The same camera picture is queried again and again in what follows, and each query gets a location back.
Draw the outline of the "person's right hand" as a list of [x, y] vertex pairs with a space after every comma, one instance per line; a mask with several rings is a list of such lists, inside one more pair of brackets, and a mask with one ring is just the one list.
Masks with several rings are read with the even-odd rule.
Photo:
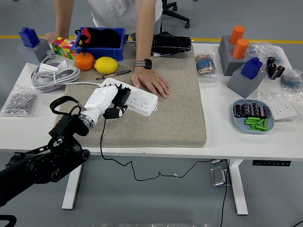
[[47, 40], [49, 44], [52, 44], [58, 37], [63, 37], [63, 36], [58, 34], [57, 32], [49, 32], [44, 36], [42, 36], [41, 38]]

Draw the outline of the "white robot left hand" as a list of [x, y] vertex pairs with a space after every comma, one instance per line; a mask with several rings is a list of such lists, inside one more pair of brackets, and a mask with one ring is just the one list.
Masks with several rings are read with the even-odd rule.
[[105, 119], [120, 118], [128, 106], [131, 89], [122, 84], [107, 84], [95, 89], [85, 104], [80, 118], [88, 128], [94, 128], [100, 115]]

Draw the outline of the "person's left hand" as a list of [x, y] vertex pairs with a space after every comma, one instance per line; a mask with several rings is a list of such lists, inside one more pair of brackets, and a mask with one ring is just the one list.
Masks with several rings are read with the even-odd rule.
[[131, 80], [136, 88], [144, 86], [149, 92], [164, 99], [170, 94], [169, 84], [165, 78], [153, 70], [144, 67], [135, 67]]

